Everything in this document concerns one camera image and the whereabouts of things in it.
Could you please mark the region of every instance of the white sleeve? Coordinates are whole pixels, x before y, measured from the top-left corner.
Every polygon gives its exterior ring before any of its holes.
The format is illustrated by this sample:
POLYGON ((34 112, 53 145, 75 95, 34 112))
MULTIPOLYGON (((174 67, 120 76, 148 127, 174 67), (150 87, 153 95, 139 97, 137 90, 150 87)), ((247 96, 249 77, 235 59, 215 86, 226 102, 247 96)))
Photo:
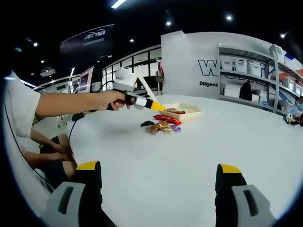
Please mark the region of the white sleeve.
POLYGON ((26 87, 13 71, 8 78, 5 105, 10 105, 15 132, 19 137, 30 137, 40 93, 26 87))

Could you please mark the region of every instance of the white table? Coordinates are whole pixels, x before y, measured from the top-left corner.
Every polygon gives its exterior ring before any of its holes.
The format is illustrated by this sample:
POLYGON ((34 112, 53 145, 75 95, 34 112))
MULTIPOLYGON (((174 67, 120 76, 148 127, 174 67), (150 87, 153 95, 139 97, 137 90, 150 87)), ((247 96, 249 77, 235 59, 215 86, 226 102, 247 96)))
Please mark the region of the white table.
POLYGON ((72 131, 78 164, 101 162, 102 208, 116 225, 215 226, 219 163, 238 167, 269 199, 276 218, 287 210, 303 177, 302 127, 220 100, 169 95, 158 100, 195 104, 202 113, 170 134, 145 133, 141 123, 158 112, 134 108, 89 114, 72 131))

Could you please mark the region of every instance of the black cable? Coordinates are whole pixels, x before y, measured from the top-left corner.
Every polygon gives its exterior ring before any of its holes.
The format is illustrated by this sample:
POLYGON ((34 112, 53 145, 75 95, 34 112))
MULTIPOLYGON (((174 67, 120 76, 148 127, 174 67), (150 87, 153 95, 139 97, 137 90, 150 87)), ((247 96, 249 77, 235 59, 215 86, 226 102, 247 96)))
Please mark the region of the black cable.
MULTIPOLYGON (((72 128, 71 128, 71 132, 72 132, 72 130, 74 129, 75 124, 77 123, 77 121, 78 121, 78 120, 76 120, 76 121, 75 121, 75 123, 74 123, 74 125, 72 126, 72 128)), ((68 144, 70 144, 71 132, 70 132, 70 135, 68 136, 68 144)))
MULTIPOLYGON (((5 113, 6 113, 6 118, 7 118, 8 122, 9 122, 10 131, 11 131, 11 133, 13 134, 13 137, 14 137, 14 140, 15 140, 15 142, 16 142, 16 144, 17 144, 17 147, 18 147, 20 153, 22 154, 23 158, 26 160, 26 162, 27 162, 27 164, 29 165, 29 167, 31 167, 30 164, 29 164, 29 162, 28 162, 27 159, 25 158, 25 156, 24 156, 24 154, 23 154, 23 152, 22 152, 22 150, 21 150, 21 148, 20 148, 20 146, 19 146, 19 143, 18 143, 18 141, 17 141, 17 139, 16 139, 16 137, 15 137, 15 134, 14 134, 14 132, 13 132, 13 129, 12 129, 12 127, 11 127, 11 124, 10 124, 10 121, 9 121, 9 115, 8 115, 8 112, 7 112, 7 109, 6 109, 6 103, 5 103, 5 102, 4 102, 4 109, 5 109, 5 113)), ((39 177, 41 177, 43 180, 45 180, 45 182, 48 184, 48 186, 53 190, 53 187, 52 187, 52 185, 49 183, 49 181, 46 180, 44 177, 42 177, 42 176, 41 176, 33 167, 31 167, 31 168, 32 168, 32 170, 34 170, 34 172, 35 172, 39 177)))

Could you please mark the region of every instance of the hand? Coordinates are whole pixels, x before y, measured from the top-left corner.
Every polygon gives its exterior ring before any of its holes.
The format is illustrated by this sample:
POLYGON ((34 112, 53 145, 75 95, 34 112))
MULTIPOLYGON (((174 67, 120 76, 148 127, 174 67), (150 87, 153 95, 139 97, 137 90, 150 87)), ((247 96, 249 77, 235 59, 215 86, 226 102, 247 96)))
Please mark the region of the hand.
POLYGON ((47 154, 47 158, 51 161, 53 160, 64 160, 67 161, 67 157, 60 153, 47 154))
POLYGON ((118 91, 113 91, 113 90, 104 91, 99 94, 98 109, 106 110, 108 107, 108 104, 111 104, 113 109, 115 111, 117 111, 117 110, 119 110, 119 108, 122 108, 125 105, 124 101, 125 101, 125 94, 118 92, 118 91))
POLYGON ((57 143, 53 143, 52 144, 52 147, 55 151, 61 153, 61 154, 64 154, 65 153, 65 149, 60 145, 60 144, 57 144, 57 143))

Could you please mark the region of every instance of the black ceiling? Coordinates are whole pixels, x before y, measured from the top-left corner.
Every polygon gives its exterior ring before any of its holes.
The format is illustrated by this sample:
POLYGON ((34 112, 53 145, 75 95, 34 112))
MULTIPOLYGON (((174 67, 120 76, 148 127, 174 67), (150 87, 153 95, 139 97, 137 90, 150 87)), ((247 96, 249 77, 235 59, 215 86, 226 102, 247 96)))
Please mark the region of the black ceiling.
POLYGON ((14 53, 14 70, 25 81, 39 85, 50 81, 40 76, 42 69, 53 67, 52 79, 68 76, 60 63, 60 43, 86 30, 115 24, 113 57, 107 64, 138 50, 160 44, 160 36, 183 30, 185 33, 222 31, 250 35, 282 46, 301 62, 303 47, 302 15, 295 1, 260 0, 127 0, 111 9, 116 0, 20 1, 13 3, 7 27, 9 41, 22 52, 14 53), (227 22, 225 17, 234 19, 227 22), (166 27, 167 20, 172 21, 166 27), (286 39, 280 34, 286 33, 286 39))

